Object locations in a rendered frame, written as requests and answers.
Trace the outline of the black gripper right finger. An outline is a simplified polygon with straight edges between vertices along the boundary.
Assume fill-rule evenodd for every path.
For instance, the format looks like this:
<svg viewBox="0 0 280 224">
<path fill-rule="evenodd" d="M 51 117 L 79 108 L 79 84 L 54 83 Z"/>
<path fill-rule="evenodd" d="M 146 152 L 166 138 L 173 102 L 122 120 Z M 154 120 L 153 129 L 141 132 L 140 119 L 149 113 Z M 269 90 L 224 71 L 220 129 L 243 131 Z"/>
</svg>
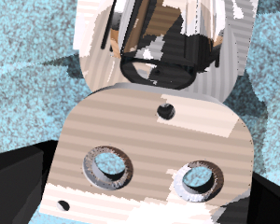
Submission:
<svg viewBox="0 0 280 224">
<path fill-rule="evenodd" d="M 280 186 L 252 173 L 247 224 L 280 224 Z"/>
</svg>

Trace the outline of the white metal plate with holes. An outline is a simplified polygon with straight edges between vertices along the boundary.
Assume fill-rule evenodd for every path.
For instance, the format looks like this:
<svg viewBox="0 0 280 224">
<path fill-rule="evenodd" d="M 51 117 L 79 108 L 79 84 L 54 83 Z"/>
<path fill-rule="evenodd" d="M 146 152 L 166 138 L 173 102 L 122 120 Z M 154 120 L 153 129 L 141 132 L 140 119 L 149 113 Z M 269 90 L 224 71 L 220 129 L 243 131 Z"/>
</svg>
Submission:
<svg viewBox="0 0 280 224">
<path fill-rule="evenodd" d="M 124 171 L 103 172 L 100 153 L 117 154 Z M 182 180 L 193 167 L 211 171 L 202 186 Z M 66 116 L 39 213 L 90 224 L 247 224 L 252 173 L 252 135 L 216 98 L 115 83 Z"/>
</svg>

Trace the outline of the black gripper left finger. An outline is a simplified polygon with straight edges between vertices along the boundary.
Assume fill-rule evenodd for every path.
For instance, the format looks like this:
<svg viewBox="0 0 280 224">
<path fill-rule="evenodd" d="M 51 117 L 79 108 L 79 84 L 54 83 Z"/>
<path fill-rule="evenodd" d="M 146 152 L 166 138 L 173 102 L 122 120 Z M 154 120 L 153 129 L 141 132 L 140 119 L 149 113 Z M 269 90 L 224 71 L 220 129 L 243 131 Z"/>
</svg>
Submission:
<svg viewBox="0 0 280 224">
<path fill-rule="evenodd" d="M 28 224 L 42 202 L 58 141 L 0 153 L 0 224 Z"/>
</svg>

